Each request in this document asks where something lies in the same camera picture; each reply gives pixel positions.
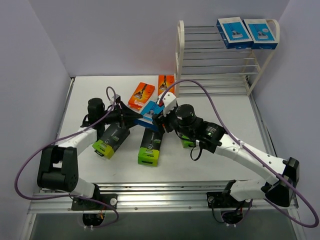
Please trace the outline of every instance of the blue and white box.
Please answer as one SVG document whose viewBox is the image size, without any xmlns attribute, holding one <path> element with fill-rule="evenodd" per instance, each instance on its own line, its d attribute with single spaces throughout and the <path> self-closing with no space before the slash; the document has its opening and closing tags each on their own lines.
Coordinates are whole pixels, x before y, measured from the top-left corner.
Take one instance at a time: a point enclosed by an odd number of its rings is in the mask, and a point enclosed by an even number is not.
<svg viewBox="0 0 320 240">
<path fill-rule="evenodd" d="M 244 19 L 243 22 L 252 37 L 252 49 L 275 49 L 277 47 L 279 41 L 265 19 Z"/>
<path fill-rule="evenodd" d="M 219 18 L 216 26 L 227 49 L 246 49 L 253 44 L 240 17 Z"/>
<path fill-rule="evenodd" d="M 153 115 L 161 113 L 165 106 L 158 106 L 155 101 L 149 101 L 148 104 L 141 111 L 141 115 L 144 119 L 152 123 Z"/>
</svg>

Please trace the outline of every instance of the metal base plate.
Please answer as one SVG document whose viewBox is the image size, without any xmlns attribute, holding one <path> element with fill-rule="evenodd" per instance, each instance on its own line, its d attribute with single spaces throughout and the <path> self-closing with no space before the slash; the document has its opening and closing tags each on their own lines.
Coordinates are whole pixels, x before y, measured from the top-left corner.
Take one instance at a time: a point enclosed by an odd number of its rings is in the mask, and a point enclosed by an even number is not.
<svg viewBox="0 0 320 240">
<path fill-rule="evenodd" d="M 237 208 L 239 207 L 239 202 L 228 202 L 223 199 L 222 197 L 222 191 L 215 191 L 215 192 L 207 192 L 206 193 L 206 199 L 207 199 L 207 204 L 208 208 L 212 209 L 212 198 L 214 199 L 213 201 L 213 208 L 215 209 L 225 209 L 225 208 Z M 243 204 L 243 208 L 248 208 L 250 205 L 249 202 L 245 202 Z"/>
<path fill-rule="evenodd" d="M 112 206 L 114 209 L 117 209 L 118 195 L 117 194 L 102 194 L 101 202 Z M 79 199 L 77 197 L 73 198 L 71 210 L 73 211 L 90 211 L 90 210 L 102 210 L 103 205 L 97 204 L 92 201 Z"/>
</svg>

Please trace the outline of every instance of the gray wall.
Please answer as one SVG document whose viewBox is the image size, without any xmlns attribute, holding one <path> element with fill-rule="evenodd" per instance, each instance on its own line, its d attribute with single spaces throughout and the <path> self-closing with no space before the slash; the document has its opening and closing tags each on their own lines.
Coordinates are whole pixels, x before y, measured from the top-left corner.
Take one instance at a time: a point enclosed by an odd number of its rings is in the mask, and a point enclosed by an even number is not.
<svg viewBox="0 0 320 240">
<path fill-rule="evenodd" d="M 289 0 L 29 0 L 73 76 L 174 72 L 178 20 L 279 19 Z"/>
<path fill-rule="evenodd" d="M 320 213 L 320 1 L 291 0 L 279 23 L 280 45 L 254 91 L 277 154 L 297 158 L 298 190 Z M 301 202 L 302 221 L 313 223 Z M 308 240 L 319 239 L 320 228 L 304 229 Z"/>
<path fill-rule="evenodd" d="M 0 7 L 0 239 L 18 239 L 29 201 L 14 191 L 26 157 L 53 139 L 70 78 L 27 0 L 3 0 Z M 19 186 L 36 187 L 37 157 Z"/>
</svg>

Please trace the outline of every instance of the product box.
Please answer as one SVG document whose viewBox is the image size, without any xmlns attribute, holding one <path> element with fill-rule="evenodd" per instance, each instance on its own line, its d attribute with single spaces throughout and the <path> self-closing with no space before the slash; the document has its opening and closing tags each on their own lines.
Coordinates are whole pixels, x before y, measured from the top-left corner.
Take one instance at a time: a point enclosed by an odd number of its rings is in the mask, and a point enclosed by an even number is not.
<svg viewBox="0 0 320 240">
<path fill-rule="evenodd" d="M 156 167 L 160 153 L 163 135 L 149 128 L 144 130 L 140 150 L 138 153 L 138 164 Z"/>
<path fill-rule="evenodd" d="M 165 108 L 165 106 L 158 106 L 155 101 L 149 101 L 148 104 L 142 109 L 140 114 L 144 119 L 152 122 L 152 117 L 155 114 L 161 113 L 161 111 Z"/>
<path fill-rule="evenodd" d="M 180 134 L 180 133 L 178 133 L 178 134 L 179 134 L 179 136 L 180 136 L 181 138 L 186 139 L 186 140 L 183 140 L 183 139 L 180 138 L 183 148 L 193 148 L 193 147 L 196 146 L 196 144 L 195 144 L 194 142 L 188 141 L 189 138 L 188 138 L 187 136 L 182 135 L 182 134 Z"/>
<path fill-rule="evenodd" d="M 136 90 L 134 91 L 132 97 L 130 98 L 128 104 L 131 108 L 140 110 L 144 104 L 149 100 L 149 98 L 154 93 L 155 86 L 140 82 Z"/>
<path fill-rule="evenodd" d="M 111 124 L 104 131 L 102 137 L 96 141 L 92 147 L 97 154 L 110 159 L 129 134 L 129 129 L 121 128 L 117 123 Z"/>
<path fill-rule="evenodd" d="M 227 49 L 245 49 L 253 44 L 240 17 L 219 18 L 216 26 Z"/>
<path fill-rule="evenodd" d="M 158 77 L 158 96 L 175 82 L 173 75 L 159 75 Z M 175 87 L 170 88 L 169 92 L 175 94 Z"/>
<path fill-rule="evenodd" d="M 275 49 L 279 41 L 275 38 L 265 19 L 244 19 L 253 44 L 252 49 Z"/>
</svg>

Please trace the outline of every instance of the shelf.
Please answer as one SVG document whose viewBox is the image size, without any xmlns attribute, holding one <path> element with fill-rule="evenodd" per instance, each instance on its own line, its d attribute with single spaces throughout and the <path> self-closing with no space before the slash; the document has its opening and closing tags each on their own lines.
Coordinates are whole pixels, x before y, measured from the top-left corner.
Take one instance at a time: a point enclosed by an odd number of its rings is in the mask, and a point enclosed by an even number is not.
<svg viewBox="0 0 320 240">
<path fill-rule="evenodd" d="M 275 25 L 275 36 L 279 39 L 278 22 L 268 19 L 267 23 Z M 174 77 L 176 81 L 203 80 L 202 84 L 209 89 L 211 95 L 249 96 L 275 50 L 266 52 L 268 56 L 260 66 L 254 50 L 227 49 L 217 26 L 185 26 L 183 21 L 179 21 Z M 184 82 L 176 87 L 176 94 L 203 95 Z"/>
</svg>

